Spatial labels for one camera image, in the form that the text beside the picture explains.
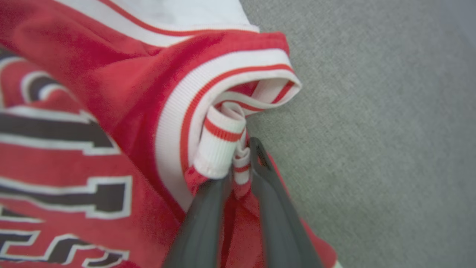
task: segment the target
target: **gray tabletop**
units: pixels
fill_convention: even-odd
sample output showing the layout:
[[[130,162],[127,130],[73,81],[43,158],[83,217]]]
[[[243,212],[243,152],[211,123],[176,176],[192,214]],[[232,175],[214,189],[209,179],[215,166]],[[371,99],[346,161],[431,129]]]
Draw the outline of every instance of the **gray tabletop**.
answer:
[[[476,49],[433,0],[242,0],[303,91],[253,116],[344,268],[476,267]]]

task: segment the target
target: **sports jersey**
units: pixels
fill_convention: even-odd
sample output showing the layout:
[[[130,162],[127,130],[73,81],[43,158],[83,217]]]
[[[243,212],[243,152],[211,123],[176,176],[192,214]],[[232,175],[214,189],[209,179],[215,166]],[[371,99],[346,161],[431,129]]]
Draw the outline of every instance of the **sports jersey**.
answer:
[[[301,83],[284,35],[226,2],[0,1],[0,266],[160,267],[230,166],[221,265],[264,266],[246,118]]]

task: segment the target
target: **clothing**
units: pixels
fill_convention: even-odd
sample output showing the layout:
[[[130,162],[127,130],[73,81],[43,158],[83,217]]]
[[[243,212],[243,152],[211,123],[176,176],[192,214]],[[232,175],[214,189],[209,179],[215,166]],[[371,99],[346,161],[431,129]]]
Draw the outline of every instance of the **clothing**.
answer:
[[[2,266],[160,267],[198,185],[233,164],[222,266],[263,267],[245,125],[301,88],[285,37],[125,1],[0,4]]]

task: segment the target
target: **red jersey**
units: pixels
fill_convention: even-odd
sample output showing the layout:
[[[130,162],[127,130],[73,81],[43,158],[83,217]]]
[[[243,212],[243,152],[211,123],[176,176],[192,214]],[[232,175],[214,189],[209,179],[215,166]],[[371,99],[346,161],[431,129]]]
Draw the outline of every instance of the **red jersey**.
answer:
[[[263,267],[246,117],[300,90],[286,39],[138,10],[0,2],[2,267],[160,267],[197,186],[231,165],[221,264]]]

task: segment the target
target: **red fabric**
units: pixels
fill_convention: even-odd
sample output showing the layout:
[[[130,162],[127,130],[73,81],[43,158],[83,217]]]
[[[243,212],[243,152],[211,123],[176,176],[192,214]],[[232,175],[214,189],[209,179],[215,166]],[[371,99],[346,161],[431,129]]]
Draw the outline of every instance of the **red fabric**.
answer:
[[[14,236],[20,239],[27,236],[25,232],[40,231],[33,244],[11,246],[7,253],[38,256],[33,266],[39,268],[60,264],[81,267],[88,258],[101,258],[105,254],[119,254],[128,259],[116,267],[160,267],[184,217],[161,183],[154,159],[155,130],[167,97],[200,64],[239,50],[268,47],[287,50],[284,36],[208,31],[169,48],[160,48],[124,36],[51,0],[2,0],[0,6],[0,44],[29,61],[11,63],[1,71],[6,109],[0,114],[9,116],[14,109],[25,108],[80,118],[83,112],[89,112],[120,148],[118,154],[89,155],[81,150],[45,150],[0,143],[0,178],[5,178],[2,182],[46,192],[74,189],[91,194],[88,191],[92,190],[85,189],[95,178],[121,179],[124,187],[130,181],[132,196],[129,203],[126,198],[124,201],[124,206],[130,206],[128,214],[101,218],[88,216],[86,208],[45,207],[1,195],[0,203],[7,209],[41,221],[12,223],[0,217],[0,236],[5,230],[15,230]],[[26,100],[21,93],[21,80],[38,70],[47,71],[68,91],[55,90],[45,99]],[[255,86],[249,83],[235,90],[250,92]],[[192,191],[206,180],[193,170],[186,176]],[[227,202],[225,211],[222,265],[263,267],[256,199],[246,188],[236,193],[237,197],[232,196]],[[87,209],[98,210],[91,206]],[[331,268],[336,260],[335,252],[307,230],[326,268]],[[77,241],[64,235],[76,237]],[[60,253],[60,257],[48,257],[46,248],[54,241],[70,242],[79,249],[72,253],[69,262],[63,261]],[[1,266],[32,266],[29,261],[15,262],[19,259],[11,258]]]

